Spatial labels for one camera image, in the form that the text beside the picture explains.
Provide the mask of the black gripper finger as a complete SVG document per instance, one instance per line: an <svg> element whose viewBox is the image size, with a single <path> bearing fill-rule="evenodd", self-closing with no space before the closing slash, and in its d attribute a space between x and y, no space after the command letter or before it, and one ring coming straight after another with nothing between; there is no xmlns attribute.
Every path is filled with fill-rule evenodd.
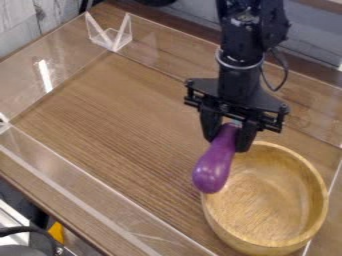
<svg viewBox="0 0 342 256"><path fill-rule="evenodd" d="M245 120L236 122L237 132L235 139L235 150L239 153L248 151L257 133L257 122Z"/></svg>
<svg viewBox="0 0 342 256"><path fill-rule="evenodd" d="M219 132L221 115L209 109L200 110L200 126L204 139L211 142Z"/></svg>

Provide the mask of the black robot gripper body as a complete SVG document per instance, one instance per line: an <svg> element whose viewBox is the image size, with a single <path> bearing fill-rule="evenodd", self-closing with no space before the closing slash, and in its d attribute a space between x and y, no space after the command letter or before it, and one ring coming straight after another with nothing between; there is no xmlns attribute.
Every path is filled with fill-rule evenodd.
<svg viewBox="0 0 342 256"><path fill-rule="evenodd" d="M288 106L261 88L263 64L219 65L216 78L189 78L184 82L184 103L236 121L255 120L257 131L280 132Z"/></svg>

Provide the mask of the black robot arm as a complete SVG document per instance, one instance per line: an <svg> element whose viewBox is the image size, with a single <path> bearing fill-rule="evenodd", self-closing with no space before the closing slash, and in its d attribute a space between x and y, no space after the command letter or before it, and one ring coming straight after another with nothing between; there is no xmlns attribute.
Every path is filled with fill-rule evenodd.
<svg viewBox="0 0 342 256"><path fill-rule="evenodd" d="M215 0L220 24L220 44L215 50L219 66L215 78L189 78L184 82L184 104L199 112L203 137L217 137L221 121L239 122L235 150L245 152L256 133L282 131L288 105L272 93L282 84L267 81L263 63L272 54L288 67L277 51L286 41L291 23L283 0Z"/></svg>

